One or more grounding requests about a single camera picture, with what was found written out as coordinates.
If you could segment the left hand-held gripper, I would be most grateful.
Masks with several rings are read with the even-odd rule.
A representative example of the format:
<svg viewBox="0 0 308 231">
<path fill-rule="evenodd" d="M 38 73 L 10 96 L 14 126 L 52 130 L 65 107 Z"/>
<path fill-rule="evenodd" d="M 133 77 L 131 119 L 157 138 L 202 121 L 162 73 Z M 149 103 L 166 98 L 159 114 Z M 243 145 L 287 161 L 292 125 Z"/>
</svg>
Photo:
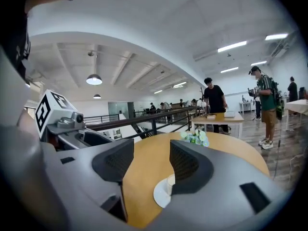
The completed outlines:
<svg viewBox="0 0 308 231">
<path fill-rule="evenodd" d="M 43 141 L 48 132 L 55 134 L 63 150 L 78 150 L 114 142 L 104 134 L 84 129 L 83 114 L 66 97 L 52 90 L 46 90 L 41 98 L 35 111 L 35 122 L 40 140 Z"/>
</svg>

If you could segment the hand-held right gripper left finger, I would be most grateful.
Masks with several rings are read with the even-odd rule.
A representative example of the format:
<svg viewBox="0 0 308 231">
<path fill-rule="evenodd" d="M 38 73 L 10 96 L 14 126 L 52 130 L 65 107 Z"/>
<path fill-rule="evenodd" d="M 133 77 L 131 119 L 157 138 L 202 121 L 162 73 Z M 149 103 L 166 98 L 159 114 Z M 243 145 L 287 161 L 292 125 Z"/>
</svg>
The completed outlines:
<svg viewBox="0 0 308 231">
<path fill-rule="evenodd" d="M 14 193 L 44 228 L 127 228 L 122 182 L 132 139 L 57 152 L 14 140 Z"/>
</svg>

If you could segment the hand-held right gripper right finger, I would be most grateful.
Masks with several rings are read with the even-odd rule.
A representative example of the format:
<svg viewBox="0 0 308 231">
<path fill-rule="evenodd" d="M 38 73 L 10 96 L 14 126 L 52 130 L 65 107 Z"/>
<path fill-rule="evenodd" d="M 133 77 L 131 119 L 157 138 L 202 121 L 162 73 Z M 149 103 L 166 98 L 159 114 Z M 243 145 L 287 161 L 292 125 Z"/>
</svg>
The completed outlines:
<svg viewBox="0 0 308 231">
<path fill-rule="evenodd" d="M 290 195 L 233 154 L 172 140 L 169 160 L 171 201 L 148 231 L 259 231 Z"/>
</svg>

